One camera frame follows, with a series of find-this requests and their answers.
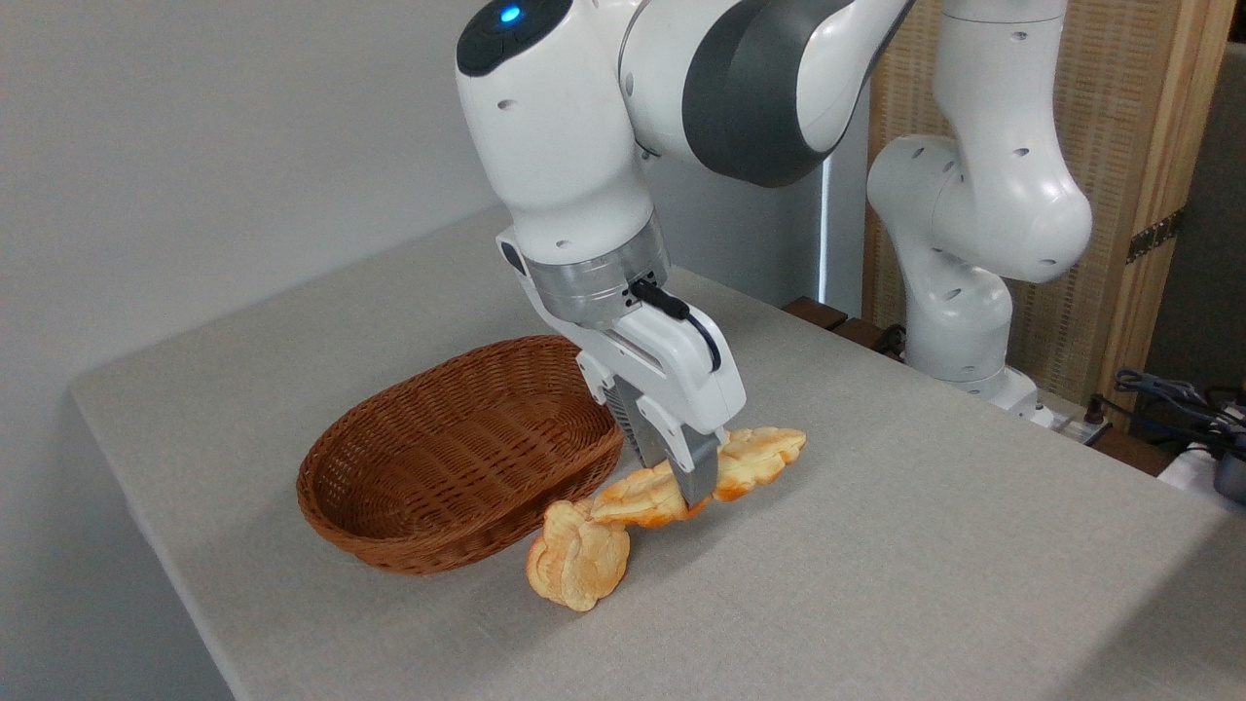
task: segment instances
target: electrical cable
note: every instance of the electrical cable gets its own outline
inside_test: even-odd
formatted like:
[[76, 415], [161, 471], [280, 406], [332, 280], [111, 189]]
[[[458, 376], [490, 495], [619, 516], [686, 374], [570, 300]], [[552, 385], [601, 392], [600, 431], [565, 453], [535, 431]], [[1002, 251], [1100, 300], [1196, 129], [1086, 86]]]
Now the electrical cable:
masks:
[[1186, 402], [1184, 400], [1174, 400], [1171, 397], [1156, 397], [1156, 396], [1150, 395], [1150, 393], [1140, 393], [1140, 395], [1141, 395], [1141, 397], [1149, 398], [1150, 403], [1145, 405], [1141, 410], [1139, 410], [1138, 411], [1139, 415], [1145, 415], [1146, 411], [1149, 411], [1151, 407], [1172, 407], [1172, 406], [1176, 406], [1176, 408], [1179, 411], [1181, 411], [1182, 415], [1185, 415], [1187, 417], [1192, 417], [1192, 418], [1199, 420], [1201, 422], [1205, 422], [1207, 425], [1214, 425], [1214, 423], [1220, 422], [1220, 421], [1227, 421], [1227, 422], [1231, 422], [1231, 423], [1237, 423], [1237, 418], [1236, 417], [1224, 415], [1224, 412], [1221, 412], [1221, 411], [1212, 410], [1215, 412], [1214, 415], [1202, 411], [1204, 410], [1202, 405], [1194, 405], [1191, 407], [1190, 405], [1192, 405], [1192, 403], [1191, 402]]
[[1194, 443], [1201, 443], [1209, 448], [1215, 448], [1230, 453], [1239, 459], [1246, 461], [1246, 449], [1242, 449], [1231, 435], [1226, 435], [1224, 432], [1215, 432], [1211, 430], [1206, 432], [1196, 432], [1169, 425], [1156, 423], [1151, 420], [1148, 420], [1146, 417], [1143, 417], [1136, 412], [1130, 412], [1129, 410], [1121, 407], [1120, 405], [1116, 405], [1115, 402], [1108, 400], [1101, 395], [1094, 395], [1091, 396], [1091, 398], [1094, 401], [1101, 402], [1105, 407], [1113, 410], [1114, 412], [1129, 417], [1148, 428], [1151, 428], [1160, 433], [1181, 437]]
[[705, 345], [709, 346], [709, 372], [718, 372], [718, 370], [723, 367], [723, 354], [718, 349], [718, 342], [714, 340], [714, 335], [710, 334], [709, 329], [705, 327], [705, 324], [703, 324], [700, 319], [693, 315], [692, 306], [689, 306], [687, 301], [643, 278], [633, 281], [629, 289], [640, 301], [653, 304], [660, 309], [662, 313], [675, 320], [693, 324], [697, 332], [705, 339]]
[[1153, 440], [1148, 441], [1146, 443], [1150, 443], [1151, 446], [1155, 446], [1156, 448], [1159, 448], [1160, 446], [1166, 446], [1169, 443], [1180, 443], [1180, 445], [1184, 446], [1184, 445], [1189, 443], [1189, 441], [1181, 438], [1180, 436], [1165, 436], [1163, 438], [1153, 438]]
[[1116, 392], [1136, 393], [1163, 401], [1174, 410], [1197, 421], [1232, 423], [1246, 430], [1246, 421], [1217, 408], [1211, 402], [1210, 396], [1200, 395], [1194, 385], [1189, 382], [1164, 380], [1135, 369], [1121, 369], [1113, 380], [1115, 381]]

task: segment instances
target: wicker basket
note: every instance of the wicker basket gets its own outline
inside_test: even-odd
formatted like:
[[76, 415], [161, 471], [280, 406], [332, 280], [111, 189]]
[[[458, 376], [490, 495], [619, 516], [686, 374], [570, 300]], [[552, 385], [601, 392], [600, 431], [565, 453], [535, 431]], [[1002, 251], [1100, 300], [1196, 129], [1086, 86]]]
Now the wicker basket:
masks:
[[487, 558], [589, 496], [623, 436], [558, 335], [503, 340], [346, 412], [299, 469], [304, 518], [383, 570], [432, 574]]

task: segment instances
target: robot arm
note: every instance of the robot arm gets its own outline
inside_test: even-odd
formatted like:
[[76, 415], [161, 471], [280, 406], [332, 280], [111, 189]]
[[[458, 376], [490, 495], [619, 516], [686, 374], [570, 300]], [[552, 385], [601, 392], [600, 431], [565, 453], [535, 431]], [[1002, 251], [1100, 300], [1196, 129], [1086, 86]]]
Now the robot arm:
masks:
[[906, 362], [1039, 423], [1034, 383], [1004, 365], [1001, 275], [1054, 279], [1090, 239], [1052, 110], [1065, 2], [946, 0], [934, 97], [958, 138], [898, 138], [868, 182], [903, 271]]
[[457, 46], [457, 83], [515, 225], [498, 245], [584, 380], [684, 499], [716, 484], [745, 395], [706, 314], [667, 294], [642, 161], [675, 156], [764, 186], [842, 136], [912, 0], [493, 0]]

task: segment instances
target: woven panel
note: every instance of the woven panel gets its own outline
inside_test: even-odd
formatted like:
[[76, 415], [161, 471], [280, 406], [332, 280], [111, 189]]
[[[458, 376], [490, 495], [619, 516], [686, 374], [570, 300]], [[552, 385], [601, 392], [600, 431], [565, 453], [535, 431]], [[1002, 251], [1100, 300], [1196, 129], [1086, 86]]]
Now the woven panel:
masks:
[[[931, 95], [938, 0], [918, 0], [873, 81], [871, 153], [910, 133], [951, 134]], [[1009, 281], [1015, 313], [1009, 364], [1070, 400], [1093, 391], [1138, 204], [1154, 105], [1176, 4], [1073, 0], [1055, 86], [1055, 118], [1069, 169], [1090, 198], [1095, 228], [1082, 261], [1043, 285]], [[866, 318], [902, 322], [900, 265], [877, 217], [867, 222]]]

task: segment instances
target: bread roll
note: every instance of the bread roll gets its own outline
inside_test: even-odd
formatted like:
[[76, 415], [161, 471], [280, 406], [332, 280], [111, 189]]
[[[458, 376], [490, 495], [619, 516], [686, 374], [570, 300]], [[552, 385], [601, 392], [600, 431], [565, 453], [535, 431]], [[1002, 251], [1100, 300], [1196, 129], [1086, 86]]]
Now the bread roll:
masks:
[[[718, 487], [713, 499], [734, 502], [759, 484], [770, 484], [800, 457], [805, 435], [759, 428], [730, 432], [718, 449]], [[527, 574], [541, 596], [574, 611], [588, 611], [627, 572], [632, 548], [624, 527], [658, 528], [690, 519], [710, 498], [689, 509], [663, 462], [612, 484], [597, 499], [554, 502], [545, 530], [528, 549]]]
[[528, 549], [532, 589], [573, 611], [588, 611], [614, 591], [632, 549], [623, 527], [593, 523], [591, 508], [589, 499], [554, 502], [546, 509], [545, 529]]

